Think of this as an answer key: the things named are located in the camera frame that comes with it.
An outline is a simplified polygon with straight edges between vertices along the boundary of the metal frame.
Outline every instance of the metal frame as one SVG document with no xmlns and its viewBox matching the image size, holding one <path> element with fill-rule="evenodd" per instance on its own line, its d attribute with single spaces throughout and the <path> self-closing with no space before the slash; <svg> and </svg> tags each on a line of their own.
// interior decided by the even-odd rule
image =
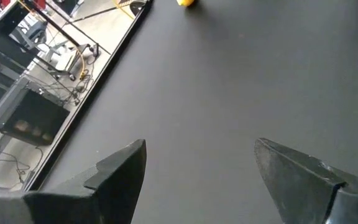
<svg viewBox="0 0 358 224">
<path fill-rule="evenodd" d="M 11 107 L 13 102 L 17 99 L 17 96 L 21 92 L 24 86 L 26 86 L 30 81 L 21 78 L 13 84 L 10 90 L 8 90 L 4 97 L 0 100 L 0 119 L 4 116 L 5 112 Z"/>
<path fill-rule="evenodd" d="M 95 96 L 103 86 L 104 82 L 108 78 L 111 70 L 118 64 L 121 55 L 124 53 L 129 42 L 135 35 L 136 31 L 140 27 L 141 23 L 145 20 L 147 13 L 150 11 L 153 0 L 145 2 L 145 6 L 140 10 L 139 14 L 135 17 L 132 25 L 121 39 L 119 45 L 110 56 L 107 64 L 104 66 L 100 76 L 95 80 L 90 91 L 84 97 L 84 100 L 80 103 L 78 109 L 75 111 L 74 117 L 68 123 L 68 126 L 63 130 L 62 134 L 56 137 L 55 143 L 52 145 L 52 150 L 49 154 L 45 155 L 45 160 L 40 164 L 40 169 L 34 174 L 34 178 L 28 182 L 24 190 L 38 190 L 41 188 L 44 181 L 47 179 L 50 171 L 53 169 L 53 165 L 59 158 L 60 153 L 63 151 L 65 145 L 70 140 L 71 136 L 78 127 L 82 117 L 86 111 L 90 108 Z"/>
</svg>

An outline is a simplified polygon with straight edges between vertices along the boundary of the red object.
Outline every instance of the red object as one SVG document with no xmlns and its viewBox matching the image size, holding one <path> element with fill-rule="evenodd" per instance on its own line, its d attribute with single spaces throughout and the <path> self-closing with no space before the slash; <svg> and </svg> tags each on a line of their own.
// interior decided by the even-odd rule
<svg viewBox="0 0 358 224">
<path fill-rule="evenodd" d="M 35 0 L 35 3 L 38 5 L 39 9 L 45 9 L 46 8 L 46 0 Z M 11 0 L 1 0 L 1 6 L 2 8 L 5 8 Z"/>
</svg>

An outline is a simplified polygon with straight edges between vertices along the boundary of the black tabletop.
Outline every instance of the black tabletop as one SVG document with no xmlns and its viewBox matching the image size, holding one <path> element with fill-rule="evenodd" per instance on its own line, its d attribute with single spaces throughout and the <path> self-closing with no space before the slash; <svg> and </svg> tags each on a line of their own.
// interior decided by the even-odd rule
<svg viewBox="0 0 358 224">
<path fill-rule="evenodd" d="M 45 188 L 145 138 L 133 223 L 280 223 L 259 137 L 358 175 L 358 0 L 156 0 Z"/>
</svg>

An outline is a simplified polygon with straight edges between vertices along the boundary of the floor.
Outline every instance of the floor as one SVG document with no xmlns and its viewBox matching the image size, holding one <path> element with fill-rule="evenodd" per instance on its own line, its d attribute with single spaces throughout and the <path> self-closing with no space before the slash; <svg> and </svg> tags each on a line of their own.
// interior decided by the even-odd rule
<svg viewBox="0 0 358 224">
<path fill-rule="evenodd" d="M 113 6 L 114 4 L 109 0 L 85 1 L 75 11 L 75 13 L 73 13 L 70 19 L 79 19 Z M 93 43 L 87 37 L 79 33 L 73 26 L 66 24 L 66 22 L 56 13 L 53 13 L 53 11 L 50 9 L 47 10 L 52 15 L 52 19 L 60 27 L 62 27 L 64 31 L 74 37 L 76 41 L 78 41 L 80 44 L 91 43 L 93 45 Z M 101 70 L 108 61 L 110 54 L 115 50 L 116 46 L 121 41 L 122 37 L 124 36 L 131 24 L 132 19 L 128 18 L 119 10 L 110 11 L 75 23 L 78 28 L 88 34 L 100 46 L 102 46 L 102 48 L 107 50 L 105 51 L 103 49 L 100 49 L 101 55 L 98 57 L 95 63 L 93 65 L 86 65 L 85 69 L 92 71 L 92 79 L 95 79 L 100 74 Z M 48 27 L 47 35 L 50 45 L 56 45 L 57 43 L 60 43 L 65 40 L 64 36 L 59 34 L 57 30 L 52 26 Z M 69 50 L 60 49 L 60 52 L 63 55 L 64 52 L 67 51 Z M 54 58 L 51 63 L 56 64 L 61 59 L 62 58 L 60 56 L 54 55 Z M 89 50 L 84 53 L 84 60 L 85 63 L 89 63 L 94 60 L 94 57 L 91 55 L 91 52 Z M 61 85 L 56 83 L 56 81 L 38 65 L 33 63 L 32 65 L 30 65 L 29 69 L 30 72 L 27 74 L 27 78 L 31 79 L 34 82 L 40 83 L 41 86 L 48 86 L 47 90 L 57 95 L 61 99 L 67 98 L 69 96 L 69 93 L 65 91 Z M 79 61 L 76 64 L 73 73 L 77 73 L 78 75 L 80 71 L 81 62 Z M 73 89 L 74 87 L 76 87 L 79 82 L 78 80 L 72 82 L 68 79 L 68 77 L 63 77 L 62 79 L 60 79 L 60 81 L 64 86 L 69 89 Z M 79 99 L 82 99 L 85 94 L 86 93 L 80 95 Z M 66 122 L 63 124 L 60 133 L 64 130 L 64 127 L 67 126 L 69 120 L 75 114 L 77 106 L 75 106 L 74 103 L 68 103 L 65 108 L 70 110 L 71 113 L 66 119 Z M 47 147 L 39 147 L 39 149 L 43 151 L 44 156 L 42 156 L 39 149 L 35 150 L 35 146 L 16 139 L 12 139 L 4 152 L 17 157 L 17 160 L 20 162 L 19 168 L 23 169 L 24 171 L 22 178 L 25 180 L 30 170 L 35 169 L 36 171 L 39 168 L 39 165 L 37 164 L 44 162 L 47 154 L 50 152 L 54 144 L 55 143 Z M 6 160 L 14 161 L 14 158 L 7 154 L 0 155 L 0 187 L 8 188 L 10 190 L 19 190 L 22 187 L 22 184 L 18 180 L 16 172 L 16 163 L 6 162 Z"/>
<path fill-rule="evenodd" d="M 259 137 L 358 175 L 358 0 L 155 1 L 44 189 L 145 138 L 133 223 L 282 223 Z"/>
</svg>

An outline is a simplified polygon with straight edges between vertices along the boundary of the black cable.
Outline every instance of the black cable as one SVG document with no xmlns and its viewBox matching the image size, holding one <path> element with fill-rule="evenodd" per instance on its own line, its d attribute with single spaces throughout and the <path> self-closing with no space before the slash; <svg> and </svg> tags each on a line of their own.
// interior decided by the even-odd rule
<svg viewBox="0 0 358 224">
<path fill-rule="evenodd" d="M 92 86 L 94 83 L 94 79 L 92 78 L 93 76 L 93 70 L 94 70 L 94 63 L 97 61 L 99 57 L 93 57 L 93 61 L 90 61 L 90 58 L 87 58 L 86 60 L 86 64 L 87 65 L 91 65 L 91 70 L 89 69 L 85 69 L 85 75 L 84 77 L 80 80 L 80 82 L 74 87 L 73 91 L 68 95 L 68 97 L 66 97 L 64 100 L 62 100 L 63 104 L 75 104 L 75 100 L 72 100 L 73 96 L 77 96 L 76 98 L 78 100 L 82 100 L 82 98 L 78 98 L 78 96 L 84 92 L 86 92 L 89 86 Z"/>
<path fill-rule="evenodd" d="M 38 149 L 40 152 L 41 152 L 41 157 L 40 159 L 38 160 L 38 163 L 37 165 L 35 165 L 35 167 L 32 169 L 32 171 L 35 171 L 36 168 L 38 168 L 38 166 L 40 165 L 41 161 L 42 161 L 42 158 L 44 158 L 44 152 L 42 149 L 38 148 L 38 146 L 35 148 L 35 149 Z"/>
<path fill-rule="evenodd" d="M 0 159 L 0 161 L 2 162 L 16 162 L 15 160 L 9 160 L 9 159 Z M 21 161 L 17 161 L 19 164 L 22 164 L 23 166 L 25 166 L 24 169 L 21 169 L 21 170 L 29 170 L 31 168 L 31 166 L 21 162 Z"/>
<path fill-rule="evenodd" d="M 9 187 L 9 190 L 12 190 L 14 187 L 18 186 L 19 184 L 23 184 L 23 183 L 18 182 L 16 184 L 14 184 L 12 187 Z"/>
<path fill-rule="evenodd" d="M 33 62 L 34 62 L 36 65 L 38 65 L 42 70 L 44 70 L 45 72 L 47 72 L 51 77 L 53 77 L 53 75 L 51 75 L 46 68 L 44 68 L 43 66 L 41 66 L 41 65 L 40 65 L 38 62 L 36 62 L 35 60 L 33 60 Z M 62 82 L 60 82 L 59 80 L 56 80 L 56 82 L 59 83 L 59 84 L 60 84 L 64 89 L 66 89 L 68 92 L 70 92 L 70 90 L 69 90 L 65 85 L 63 85 Z"/>
<path fill-rule="evenodd" d="M 17 172 L 17 175 L 19 176 L 19 181 L 23 184 L 24 180 L 22 178 L 22 175 L 24 175 L 25 170 L 29 170 L 29 168 L 28 169 L 20 169 L 19 168 L 19 161 L 17 160 L 16 156 L 13 156 L 12 154 L 9 154 L 9 153 L 6 153 L 6 152 L 0 152 L 0 153 L 13 157 L 14 162 L 16 162 L 16 172 Z"/>
</svg>

